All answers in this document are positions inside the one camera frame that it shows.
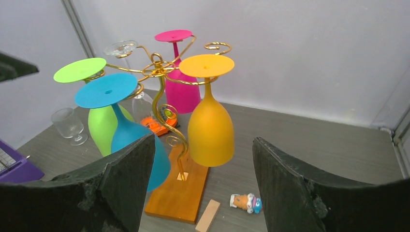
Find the clear glass tumbler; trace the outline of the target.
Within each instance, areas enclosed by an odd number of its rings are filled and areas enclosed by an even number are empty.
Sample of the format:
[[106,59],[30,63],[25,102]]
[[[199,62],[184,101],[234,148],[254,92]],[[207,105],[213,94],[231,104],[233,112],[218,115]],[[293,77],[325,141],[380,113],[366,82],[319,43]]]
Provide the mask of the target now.
[[84,124],[73,108],[63,108],[51,116],[51,121],[63,138],[71,139],[72,146],[84,144],[88,135],[84,134]]

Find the small colourful toy figure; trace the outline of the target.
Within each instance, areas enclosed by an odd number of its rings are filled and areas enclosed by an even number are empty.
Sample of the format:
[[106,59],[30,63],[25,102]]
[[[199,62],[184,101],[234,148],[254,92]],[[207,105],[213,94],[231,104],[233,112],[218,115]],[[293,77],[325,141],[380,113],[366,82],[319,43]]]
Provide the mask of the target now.
[[230,207],[246,210],[248,214],[259,214],[263,211],[261,198],[256,197],[253,193],[249,194],[232,194],[230,196]]

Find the pink plastic wine glass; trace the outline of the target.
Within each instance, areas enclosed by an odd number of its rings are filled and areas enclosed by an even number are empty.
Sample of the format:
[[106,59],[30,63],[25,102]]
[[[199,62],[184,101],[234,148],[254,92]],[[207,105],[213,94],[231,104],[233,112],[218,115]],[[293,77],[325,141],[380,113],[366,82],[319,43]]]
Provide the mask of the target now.
[[[157,34],[155,40],[173,44],[175,56],[174,64],[178,67],[181,58],[179,56],[180,53],[178,51],[177,43],[192,35],[190,30],[176,29]],[[201,101],[198,86],[181,84],[168,79],[165,81],[165,94],[167,103],[175,107],[179,114],[191,113]]]

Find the green plastic wine glass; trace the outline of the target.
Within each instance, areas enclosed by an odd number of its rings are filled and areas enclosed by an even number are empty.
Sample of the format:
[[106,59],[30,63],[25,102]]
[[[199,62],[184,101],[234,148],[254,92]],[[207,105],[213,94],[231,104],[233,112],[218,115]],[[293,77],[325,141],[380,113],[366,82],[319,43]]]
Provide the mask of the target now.
[[[59,83],[84,81],[86,84],[105,75],[106,60],[86,58],[60,68],[54,74]],[[88,114],[89,133],[103,156],[111,154],[111,142],[117,128],[117,117],[112,107],[90,109]]]

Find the gold rack with wooden base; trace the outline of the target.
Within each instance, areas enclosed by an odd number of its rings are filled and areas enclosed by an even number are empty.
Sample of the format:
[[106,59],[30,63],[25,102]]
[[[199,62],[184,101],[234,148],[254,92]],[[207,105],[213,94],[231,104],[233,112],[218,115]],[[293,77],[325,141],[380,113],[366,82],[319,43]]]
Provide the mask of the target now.
[[[205,45],[208,50],[215,50],[214,55],[226,56],[232,47],[227,44],[226,50],[221,51],[222,42],[211,42]],[[153,100],[153,113],[159,117],[158,101],[165,90],[165,81],[174,70],[180,70],[172,61],[164,61],[160,54],[150,55],[151,64],[140,71],[144,79],[156,77],[160,82],[160,90]],[[205,80],[190,82],[177,80],[177,83],[204,86]],[[171,176],[156,190],[148,200],[145,212],[149,216],[160,217],[194,224],[197,221],[210,167],[196,163],[189,153],[188,134],[183,135],[179,130],[170,126],[161,117],[158,121],[165,126],[172,135],[167,137],[172,147],[171,157],[175,160],[171,166]]]

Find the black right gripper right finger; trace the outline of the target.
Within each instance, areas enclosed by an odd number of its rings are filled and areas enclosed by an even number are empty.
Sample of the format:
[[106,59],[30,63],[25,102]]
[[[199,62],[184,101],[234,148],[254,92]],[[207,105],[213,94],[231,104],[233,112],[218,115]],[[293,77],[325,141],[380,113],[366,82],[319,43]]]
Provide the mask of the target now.
[[252,145],[254,170],[270,232],[407,232],[410,181],[369,184],[341,177],[265,139]]

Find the blue plastic wine glass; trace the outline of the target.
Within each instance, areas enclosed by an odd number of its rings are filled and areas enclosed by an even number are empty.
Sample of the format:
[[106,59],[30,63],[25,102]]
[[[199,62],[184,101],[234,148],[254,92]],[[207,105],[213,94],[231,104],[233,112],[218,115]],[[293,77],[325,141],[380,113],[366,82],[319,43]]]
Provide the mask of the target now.
[[[75,103],[83,108],[97,109],[110,107],[118,120],[111,152],[117,152],[145,135],[151,130],[141,124],[128,120],[122,113],[119,102],[134,92],[138,84],[137,79],[128,73],[115,73],[100,77],[89,82],[76,93]],[[155,156],[147,191],[151,192],[162,185],[167,179],[171,163],[164,145],[158,136],[155,137]]]

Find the clear stemmed wine glass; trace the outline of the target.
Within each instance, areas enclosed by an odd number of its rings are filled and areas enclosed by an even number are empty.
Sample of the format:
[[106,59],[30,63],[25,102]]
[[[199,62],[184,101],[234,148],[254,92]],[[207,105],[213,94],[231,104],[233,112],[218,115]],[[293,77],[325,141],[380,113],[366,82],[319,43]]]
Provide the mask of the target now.
[[[137,48],[142,48],[147,55],[149,52],[146,48],[141,45],[138,45],[134,40],[123,40],[116,43],[113,43],[107,46],[104,49],[104,53],[109,56],[114,56],[118,59],[124,60],[126,63],[127,69],[131,69],[129,63],[129,56],[132,54],[133,50]],[[153,117],[152,113],[152,103],[153,99],[146,93],[141,90],[141,86],[137,86],[135,94],[132,98],[132,115],[136,123],[147,126],[147,123],[143,123],[143,120]]]

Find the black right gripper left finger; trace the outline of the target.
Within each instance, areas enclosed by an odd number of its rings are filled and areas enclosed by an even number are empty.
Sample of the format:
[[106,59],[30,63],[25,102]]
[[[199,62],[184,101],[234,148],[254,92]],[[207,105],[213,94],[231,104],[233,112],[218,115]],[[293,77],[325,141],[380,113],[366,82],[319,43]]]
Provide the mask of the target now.
[[136,232],[155,154],[154,135],[49,181],[0,186],[3,232]]

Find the small wooden block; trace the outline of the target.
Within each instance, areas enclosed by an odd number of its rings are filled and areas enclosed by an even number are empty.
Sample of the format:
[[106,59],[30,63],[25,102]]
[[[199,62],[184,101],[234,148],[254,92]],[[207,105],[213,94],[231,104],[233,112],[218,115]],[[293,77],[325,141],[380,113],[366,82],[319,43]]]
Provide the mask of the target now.
[[195,231],[196,232],[208,232],[215,216],[220,208],[220,203],[215,200],[210,200],[206,206],[200,220],[198,221]]

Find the orange plastic U-shaped toy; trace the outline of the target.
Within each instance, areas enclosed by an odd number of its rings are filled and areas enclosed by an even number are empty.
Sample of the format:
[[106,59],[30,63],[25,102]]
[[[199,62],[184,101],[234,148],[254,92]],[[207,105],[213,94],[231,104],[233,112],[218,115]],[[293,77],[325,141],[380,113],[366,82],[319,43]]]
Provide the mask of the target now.
[[[177,115],[170,109],[162,108],[159,110],[160,116],[162,119],[172,127],[178,125]],[[157,136],[165,135],[169,132],[165,126],[163,126],[157,119],[152,116],[146,116],[142,118],[141,124],[154,132]]]

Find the yellow plastic wine glass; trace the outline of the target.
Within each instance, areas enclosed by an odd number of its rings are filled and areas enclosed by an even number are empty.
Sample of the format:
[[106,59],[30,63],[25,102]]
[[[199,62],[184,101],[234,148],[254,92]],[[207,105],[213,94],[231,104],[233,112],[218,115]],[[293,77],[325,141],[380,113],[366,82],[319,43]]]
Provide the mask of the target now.
[[190,157],[205,167],[227,163],[234,156],[234,127],[227,110],[214,98],[210,80],[230,72],[234,61],[226,56],[203,54],[183,60],[183,74],[205,80],[205,94],[188,123]]

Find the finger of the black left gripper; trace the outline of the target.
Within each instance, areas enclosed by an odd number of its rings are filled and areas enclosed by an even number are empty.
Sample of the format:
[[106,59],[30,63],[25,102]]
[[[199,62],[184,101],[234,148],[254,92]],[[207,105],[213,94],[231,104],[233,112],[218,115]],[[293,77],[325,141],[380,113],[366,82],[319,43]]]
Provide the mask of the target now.
[[0,53],[0,82],[14,80],[38,72],[39,69],[35,64],[3,52]]

